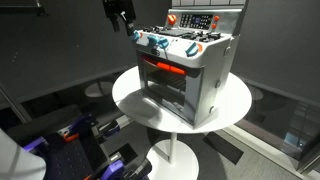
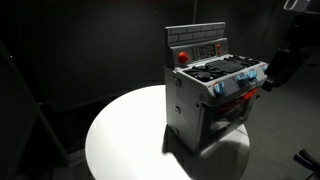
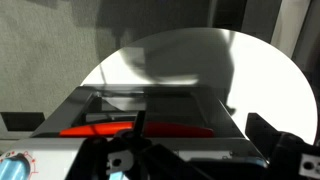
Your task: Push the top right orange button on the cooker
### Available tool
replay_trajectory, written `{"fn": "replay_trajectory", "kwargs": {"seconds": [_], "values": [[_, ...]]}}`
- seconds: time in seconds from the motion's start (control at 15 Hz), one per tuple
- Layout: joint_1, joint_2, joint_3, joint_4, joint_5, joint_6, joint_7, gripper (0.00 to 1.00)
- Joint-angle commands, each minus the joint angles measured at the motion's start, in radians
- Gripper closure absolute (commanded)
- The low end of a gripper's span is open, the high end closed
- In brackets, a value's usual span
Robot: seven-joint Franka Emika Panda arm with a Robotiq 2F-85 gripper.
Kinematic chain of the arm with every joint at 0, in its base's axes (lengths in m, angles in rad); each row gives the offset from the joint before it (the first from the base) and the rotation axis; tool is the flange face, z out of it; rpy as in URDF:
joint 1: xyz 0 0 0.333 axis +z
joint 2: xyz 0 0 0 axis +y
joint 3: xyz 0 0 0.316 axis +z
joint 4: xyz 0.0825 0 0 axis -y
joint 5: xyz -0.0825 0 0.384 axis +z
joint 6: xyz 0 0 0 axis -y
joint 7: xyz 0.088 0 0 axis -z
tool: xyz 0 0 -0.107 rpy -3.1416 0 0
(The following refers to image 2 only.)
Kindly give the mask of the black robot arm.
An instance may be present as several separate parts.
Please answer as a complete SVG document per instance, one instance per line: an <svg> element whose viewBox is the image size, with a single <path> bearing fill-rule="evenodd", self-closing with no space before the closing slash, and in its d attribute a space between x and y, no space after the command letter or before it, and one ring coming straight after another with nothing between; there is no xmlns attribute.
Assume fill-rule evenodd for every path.
<svg viewBox="0 0 320 180"><path fill-rule="evenodd" d="M268 92L287 83L312 50L320 46L320 0L286 0L283 9L294 14L285 34L289 46L278 49L263 67L267 79L262 89Z"/></svg>

